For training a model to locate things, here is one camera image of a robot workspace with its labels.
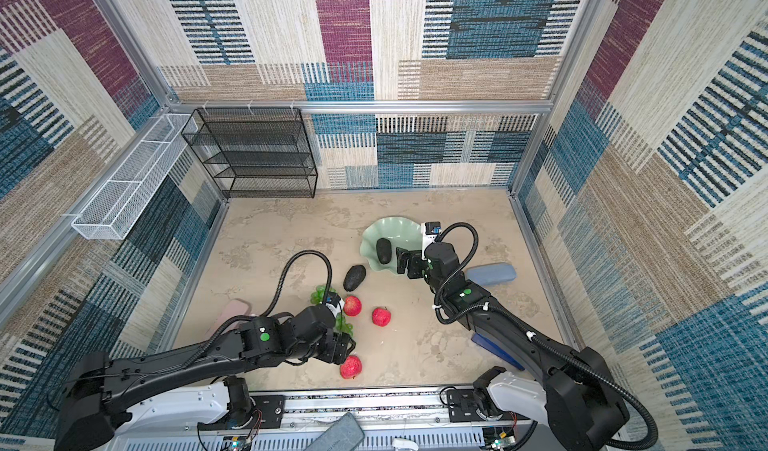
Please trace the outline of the green grape bunch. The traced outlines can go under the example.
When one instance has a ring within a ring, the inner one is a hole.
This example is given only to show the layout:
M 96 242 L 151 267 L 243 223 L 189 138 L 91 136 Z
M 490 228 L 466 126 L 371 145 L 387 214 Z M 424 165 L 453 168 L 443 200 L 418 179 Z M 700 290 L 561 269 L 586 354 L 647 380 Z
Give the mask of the green grape bunch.
M 324 285 L 316 287 L 310 297 L 313 305 L 322 304 L 328 307 L 335 318 L 335 330 L 338 332 L 354 335 L 353 326 L 347 321 L 344 311 L 345 301 L 332 287 L 326 289 Z

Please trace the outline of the red apple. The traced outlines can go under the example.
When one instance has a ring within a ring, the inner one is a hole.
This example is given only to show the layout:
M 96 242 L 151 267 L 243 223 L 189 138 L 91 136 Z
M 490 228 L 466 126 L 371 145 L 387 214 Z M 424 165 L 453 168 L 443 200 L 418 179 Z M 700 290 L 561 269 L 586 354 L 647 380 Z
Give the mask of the red apple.
M 355 317 L 362 311 L 362 302 L 356 296 L 350 295 L 344 299 L 343 312 L 346 316 Z
M 379 327 L 386 327 L 390 324 L 392 313 L 385 307 L 376 307 L 371 315 L 372 322 Z
M 349 356 L 339 367 L 340 376 L 343 379 L 355 379 L 362 373 L 363 365 L 358 356 Z

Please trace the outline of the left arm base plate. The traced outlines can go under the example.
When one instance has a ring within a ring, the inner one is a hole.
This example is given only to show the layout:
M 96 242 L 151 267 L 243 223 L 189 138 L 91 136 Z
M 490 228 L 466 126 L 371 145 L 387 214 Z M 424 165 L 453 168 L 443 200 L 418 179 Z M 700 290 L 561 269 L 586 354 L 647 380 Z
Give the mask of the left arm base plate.
M 284 395 L 251 396 L 244 401 L 228 403 L 225 414 L 209 423 L 198 423 L 198 431 L 253 432 L 261 429 L 278 429 L 283 419 Z

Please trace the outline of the dark avocado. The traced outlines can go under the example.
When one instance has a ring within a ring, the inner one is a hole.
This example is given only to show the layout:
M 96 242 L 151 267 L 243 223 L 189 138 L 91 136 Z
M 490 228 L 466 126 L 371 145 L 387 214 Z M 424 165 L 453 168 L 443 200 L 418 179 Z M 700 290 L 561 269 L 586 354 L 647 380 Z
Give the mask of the dark avocado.
M 379 238 L 376 241 L 376 256 L 380 264 L 389 264 L 392 260 L 392 244 L 387 238 Z
M 366 267 L 362 264 L 353 265 L 346 273 L 343 280 L 343 288 L 347 292 L 355 291 L 365 280 Z

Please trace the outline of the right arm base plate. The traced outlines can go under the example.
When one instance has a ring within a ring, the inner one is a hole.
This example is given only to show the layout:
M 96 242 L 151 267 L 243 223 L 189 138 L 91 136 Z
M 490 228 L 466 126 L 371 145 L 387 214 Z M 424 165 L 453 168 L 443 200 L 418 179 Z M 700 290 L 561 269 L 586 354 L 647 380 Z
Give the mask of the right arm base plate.
M 438 399 L 449 413 L 451 422 L 515 422 L 526 416 L 501 411 L 487 391 L 474 388 L 446 386 L 438 392 Z

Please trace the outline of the blue block under right arm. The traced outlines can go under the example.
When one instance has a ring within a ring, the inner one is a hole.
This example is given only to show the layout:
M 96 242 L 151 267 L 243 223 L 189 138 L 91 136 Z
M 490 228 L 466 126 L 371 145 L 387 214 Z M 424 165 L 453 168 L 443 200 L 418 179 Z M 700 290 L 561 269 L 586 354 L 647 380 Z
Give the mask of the blue block under right arm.
M 476 345 L 480 346 L 481 348 L 485 349 L 486 351 L 490 352 L 494 356 L 512 365 L 516 369 L 520 371 L 525 370 L 525 368 L 517 360 L 515 360 L 509 353 L 501 349 L 498 345 L 494 344 L 489 339 L 475 333 L 472 335 L 471 341 Z

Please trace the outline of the red apple front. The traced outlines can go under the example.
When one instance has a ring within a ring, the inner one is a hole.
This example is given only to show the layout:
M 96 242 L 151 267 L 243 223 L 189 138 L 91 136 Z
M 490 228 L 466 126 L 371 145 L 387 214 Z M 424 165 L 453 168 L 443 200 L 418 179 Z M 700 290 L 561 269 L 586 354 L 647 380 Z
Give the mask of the red apple front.
M 349 356 L 339 367 L 340 376 L 343 379 L 355 379 L 362 373 L 363 365 L 358 356 Z

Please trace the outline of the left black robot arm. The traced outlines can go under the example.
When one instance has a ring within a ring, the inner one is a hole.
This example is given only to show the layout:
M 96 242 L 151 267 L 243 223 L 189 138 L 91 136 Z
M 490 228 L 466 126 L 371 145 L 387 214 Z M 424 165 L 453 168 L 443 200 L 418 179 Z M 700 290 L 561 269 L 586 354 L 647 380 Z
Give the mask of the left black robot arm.
M 83 356 L 62 384 L 55 449 L 94 450 L 132 419 L 130 407 L 186 385 L 310 359 L 341 365 L 355 350 L 352 336 L 336 328 L 343 301 L 330 289 L 297 314 L 277 313 L 276 305 L 256 316 L 229 317 L 207 339 L 178 349 L 120 359 L 104 351 Z

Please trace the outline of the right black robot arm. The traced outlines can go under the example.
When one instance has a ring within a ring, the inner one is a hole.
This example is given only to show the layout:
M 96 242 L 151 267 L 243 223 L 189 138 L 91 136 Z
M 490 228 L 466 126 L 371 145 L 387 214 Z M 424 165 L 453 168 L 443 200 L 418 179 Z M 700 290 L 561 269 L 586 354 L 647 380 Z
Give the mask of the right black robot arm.
M 469 223 L 423 226 L 416 250 L 376 244 L 397 271 L 421 278 L 433 293 L 432 309 L 443 325 L 461 324 L 513 358 L 530 379 L 496 367 L 482 375 L 474 393 L 489 404 L 484 416 L 520 413 L 547 426 L 566 450 L 648 450 L 659 438 L 650 411 L 613 378 L 605 359 L 586 347 L 578 351 L 526 323 L 472 280 L 465 268 L 479 245 Z

